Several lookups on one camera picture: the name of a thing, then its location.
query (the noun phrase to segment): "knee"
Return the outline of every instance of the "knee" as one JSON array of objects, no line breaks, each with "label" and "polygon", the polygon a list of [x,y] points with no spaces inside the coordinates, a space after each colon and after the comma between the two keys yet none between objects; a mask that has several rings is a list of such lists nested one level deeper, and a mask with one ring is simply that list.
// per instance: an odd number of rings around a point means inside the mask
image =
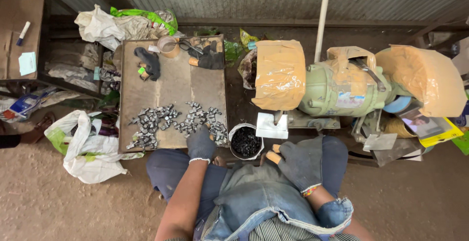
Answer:
[{"label": "knee", "polygon": [[167,148],[159,148],[154,150],[148,157],[146,168],[151,167],[161,167],[164,166],[168,160],[173,160],[179,157],[180,154],[184,154],[180,149],[167,149]]},{"label": "knee", "polygon": [[323,154],[334,154],[348,158],[349,150],[346,145],[337,137],[325,136],[323,138]]}]

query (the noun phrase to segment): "bucket of black parts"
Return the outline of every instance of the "bucket of black parts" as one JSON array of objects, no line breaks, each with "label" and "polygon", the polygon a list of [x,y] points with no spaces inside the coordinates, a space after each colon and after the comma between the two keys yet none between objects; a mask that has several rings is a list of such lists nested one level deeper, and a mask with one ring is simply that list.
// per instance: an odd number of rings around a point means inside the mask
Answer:
[{"label": "bucket of black parts", "polygon": [[256,159],[264,149],[264,139],[256,137],[255,125],[236,125],[228,134],[228,140],[232,154],[242,160]]}]

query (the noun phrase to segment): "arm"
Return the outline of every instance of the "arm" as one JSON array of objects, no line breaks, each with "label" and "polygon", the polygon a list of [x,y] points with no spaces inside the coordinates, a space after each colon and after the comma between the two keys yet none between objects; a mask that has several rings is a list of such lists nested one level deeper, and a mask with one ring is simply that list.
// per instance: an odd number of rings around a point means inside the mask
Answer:
[{"label": "arm", "polygon": [[206,160],[195,160],[189,163],[161,218],[155,241],[175,237],[192,239],[207,166]]},{"label": "arm", "polygon": [[155,241],[182,237],[192,240],[200,203],[203,178],[209,161],[215,152],[215,143],[210,140],[206,125],[187,138],[189,167],[179,181],[171,200],[168,202],[156,233]]},{"label": "arm", "polygon": [[[335,201],[335,198],[322,186],[322,152],[311,150],[321,146],[320,140],[315,139],[304,140],[296,145],[285,142],[279,148],[284,158],[279,156],[276,160],[271,158],[277,163],[282,173],[301,191],[316,214],[324,204]],[[352,234],[362,241],[374,240],[370,233],[354,219],[342,233]]]},{"label": "arm", "polygon": [[[334,201],[335,199],[322,185],[319,185],[312,194],[306,197],[306,200],[311,205],[311,208],[313,208],[313,211],[317,212],[323,204]],[[361,241],[374,241],[370,232],[353,218],[350,225],[345,227],[342,233],[354,235],[360,238]]]}]

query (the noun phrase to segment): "green electric motor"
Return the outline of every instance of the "green electric motor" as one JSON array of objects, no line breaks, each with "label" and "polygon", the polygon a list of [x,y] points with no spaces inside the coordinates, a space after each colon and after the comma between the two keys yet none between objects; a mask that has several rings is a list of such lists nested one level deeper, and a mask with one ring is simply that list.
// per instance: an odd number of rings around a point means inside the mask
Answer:
[{"label": "green electric motor", "polygon": [[337,85],[328,64],[309,65],[306,67],[306,91],[298,108],[311,116],[360,117],[383,108],[398,94],[409,95],[398,84],[386,80],[382,73],[383,69],[377,66],[376,76],[384,83],[384,92],[379,92],[376,84],[369,84],[365,95],[351,96],[350,84]]}]

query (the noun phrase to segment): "blue grinding wheel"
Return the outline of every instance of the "blue grinding wheel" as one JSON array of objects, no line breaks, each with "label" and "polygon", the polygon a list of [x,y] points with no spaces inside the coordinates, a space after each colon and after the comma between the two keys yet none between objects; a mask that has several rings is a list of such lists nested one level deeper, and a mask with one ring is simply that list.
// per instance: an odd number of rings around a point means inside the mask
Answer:
[{"label": "blue grinding wheel", "polygon": [[396,100],[390,102],[383,107],[383,110],[388,113],[397,113],[407,108],[412,101],[411,96],[400,96]]}]

